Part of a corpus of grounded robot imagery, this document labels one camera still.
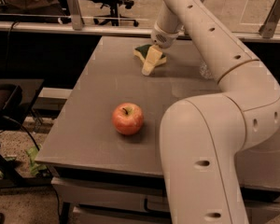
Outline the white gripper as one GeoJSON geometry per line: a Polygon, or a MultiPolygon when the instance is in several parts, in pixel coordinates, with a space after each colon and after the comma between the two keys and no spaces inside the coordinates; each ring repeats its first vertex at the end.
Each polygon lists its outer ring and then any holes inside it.
{"type": "Polygon", "coordinates": [[[147,56],[142,68],[142,74],[144,76],[149,76],[157,66],[157,62],[162,56],[160,48],[170,48],[177,37],[178,31],[176,29],[165,29],[160,27],[157,23],[154,24],[151,32],[151,39],[155,45],[152,45],[147,51],[147,56]]]}

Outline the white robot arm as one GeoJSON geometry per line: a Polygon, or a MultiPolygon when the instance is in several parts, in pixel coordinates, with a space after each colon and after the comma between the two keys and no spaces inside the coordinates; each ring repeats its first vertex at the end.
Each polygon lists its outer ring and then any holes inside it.
{"type": "Polygon", "coordinates": [[[160,152],[173,224],[249,224],[234,156],[280,128],[274,76],[203,0],[162,0],[152,39],[165,49],[185,29],[220,91],[171,105],[160,152]]]}

